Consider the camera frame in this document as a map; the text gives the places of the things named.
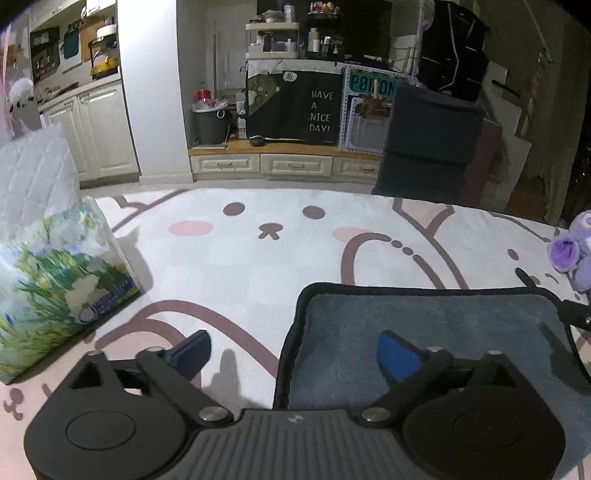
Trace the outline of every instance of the drawer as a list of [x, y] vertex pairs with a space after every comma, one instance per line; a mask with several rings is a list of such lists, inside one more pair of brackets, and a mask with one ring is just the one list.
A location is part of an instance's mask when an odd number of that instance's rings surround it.
[[261, 154], [261, 171], [267, 175], [330, 177], [333, 157], [322, 155]]
[[335, 177], [354, 177], [357, 179], [377, 179], [379, 162], [355, 158], [335, 157], [333, 175]]
[[259, 173], [259, 155], [193, 155], [193, 173]]

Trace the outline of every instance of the trash can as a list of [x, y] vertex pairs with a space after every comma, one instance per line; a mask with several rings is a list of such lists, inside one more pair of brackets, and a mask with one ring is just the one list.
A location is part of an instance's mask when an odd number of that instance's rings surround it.
[[225, 103], [210, 108], [193, 107], [199, 145], [218, 145], [226, 141], [228, 135], [226, 107]]

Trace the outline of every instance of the metal screw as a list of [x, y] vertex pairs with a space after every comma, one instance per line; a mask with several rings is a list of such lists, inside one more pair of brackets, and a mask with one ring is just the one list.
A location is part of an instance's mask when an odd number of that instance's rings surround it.
[[228, 416], [224, 407], [205, 407], [199, 412], [199, 418], [203, 421], [222, 421]]
[[366, 408], [361, 412], [361, 418], [370, 423], [382, 423], [388, 420], [392, 415], [388, 410], [382, 407]]

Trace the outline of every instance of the cutting board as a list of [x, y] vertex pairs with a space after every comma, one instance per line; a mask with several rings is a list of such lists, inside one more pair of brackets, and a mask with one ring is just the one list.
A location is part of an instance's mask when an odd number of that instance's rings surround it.
[[96, 31], [105, 26], [105, 17], [89, 17], [84, 25], [80, 27], [80, 49], [82, 51], [82, 61], [90, 60], [90, 48], [88, 43], [96, 40]]

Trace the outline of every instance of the table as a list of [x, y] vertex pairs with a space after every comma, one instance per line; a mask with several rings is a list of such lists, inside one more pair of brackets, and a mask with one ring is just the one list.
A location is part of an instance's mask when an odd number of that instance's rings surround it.
[[[194, 383], [235, 414], [271, 407], [297, 297], [314, 282], [516, 287], [520, 267], [561, 299], [586, 303], [547, 260], [557, 229], [482, 210], [288, 189], [146, 192], [98, 204], [145, 294], [45, 370], [0, 385], [0, 478], [34, 479], [22, 449], [27, 424], [92, 349], [131, 358], [206, 329], [212, 358]], [[588, 458], [563, 480], [590, 476]]]

